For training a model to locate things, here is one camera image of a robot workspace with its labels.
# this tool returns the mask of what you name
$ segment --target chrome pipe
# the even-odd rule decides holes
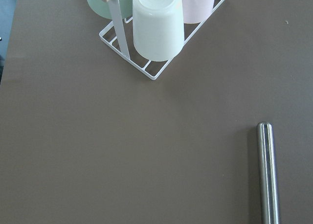
[[[277,180],[273,130],[271,124],[261,122],[257,126],[259,169],[262,203],[262,223],[279,224]]]

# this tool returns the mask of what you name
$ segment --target cup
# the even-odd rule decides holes
[[[166,61],[184,45],[181,0],[133,0],[134,46],[144,58]]]
[[[214,0],[182,0],[184,23],[199,23],[212,14]]]
[[[101,17],[112,19],[109,5],[102,0],[87,0],[91,9]],[[119,0],[122,18],[127,18],[133,13],[133,0]]]

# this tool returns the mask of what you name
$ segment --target white cup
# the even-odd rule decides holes
[[[133,0],[134,46],[144,58],[166,61],[184,45],[181,0]]]
[[[210,17],[214,0],[182,0],[185,23],[199,23]]]

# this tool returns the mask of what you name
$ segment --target gray-brown tabletop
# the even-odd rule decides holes
[[[313,0],[226,0],[156,81],[86,0],[18,0],[0,86],[1,224],[258,224],[273,125],[281,223],[313,219]]]

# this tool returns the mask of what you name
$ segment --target pink cup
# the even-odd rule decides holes
[[[184,23],[199,23],[212,14],[214,0],[182,0]]]

